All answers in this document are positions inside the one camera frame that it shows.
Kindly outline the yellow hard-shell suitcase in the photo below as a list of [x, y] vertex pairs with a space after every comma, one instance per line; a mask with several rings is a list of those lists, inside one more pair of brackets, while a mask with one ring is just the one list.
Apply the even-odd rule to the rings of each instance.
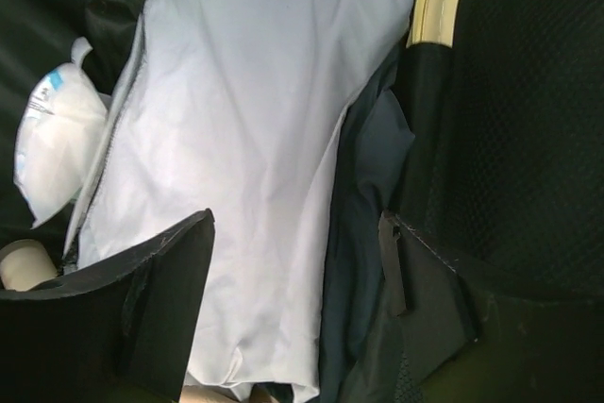
[[[41, 243], [57, 268], [100, 150], [145, 0], [1, 0], [1, 249]], [[28, 97], [88, 40], [110, 97], [77, 198], [41, 226], [14, 183]], [[319, 393], [352, 402], [385, 281], [391, 212], [434, 248], [603, 301], [603, 0], [412, 0], [400, 40], [341, 126], [320, 309]]]

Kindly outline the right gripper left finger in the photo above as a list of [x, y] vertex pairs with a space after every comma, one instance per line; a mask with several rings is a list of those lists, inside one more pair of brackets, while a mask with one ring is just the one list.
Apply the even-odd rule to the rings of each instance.
[[179, 399], [214, 243], [209, 210], [26, 292], [1, 293], [5, 402]]

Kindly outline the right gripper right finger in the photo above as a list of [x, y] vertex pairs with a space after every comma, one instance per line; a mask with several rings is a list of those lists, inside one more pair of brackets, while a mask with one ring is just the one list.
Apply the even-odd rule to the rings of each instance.
[[603, 301], [434, 248], [391, 212], [352, 402], [599, 402]]

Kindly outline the grey white garment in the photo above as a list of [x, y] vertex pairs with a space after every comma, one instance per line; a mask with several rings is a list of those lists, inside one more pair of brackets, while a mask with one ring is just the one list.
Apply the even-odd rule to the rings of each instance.
[[344, 116], [412, 0], [145, 0], [64, 255], [82, 269], [211, 209], [193, 381], [319, 393], [329, 204]]

